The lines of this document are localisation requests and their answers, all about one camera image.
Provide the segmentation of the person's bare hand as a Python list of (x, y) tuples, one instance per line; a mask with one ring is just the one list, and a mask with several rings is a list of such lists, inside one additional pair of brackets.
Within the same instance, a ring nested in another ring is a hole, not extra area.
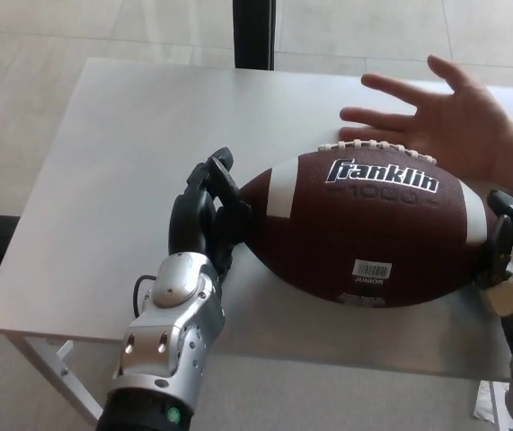
[(339, 138), (404, 145), (435, 157), (456, 175), (513, 189), (513, 120), (488, 89), (457, 64), (436, 56), (429, 56), (427, 64), (446, 82), (448, 93), (366, 73), (360, 79), (365, 87), (393, 96), (415, 111), (408, 115), (345, 107), (340, 118), (346, 124)]

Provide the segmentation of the robot left black hand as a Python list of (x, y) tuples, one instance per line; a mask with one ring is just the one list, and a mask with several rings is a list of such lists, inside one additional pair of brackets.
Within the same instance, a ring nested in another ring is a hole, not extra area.
[(242, 200), (230, 175), (234, 164), (227, 147), (198, 163), (187, 187), (172, 207), (168, 251), (197, 252), (208, 258), (223, 283), (232, 266), (234, 247), (243, 242), (252, 220), (252, 209)]

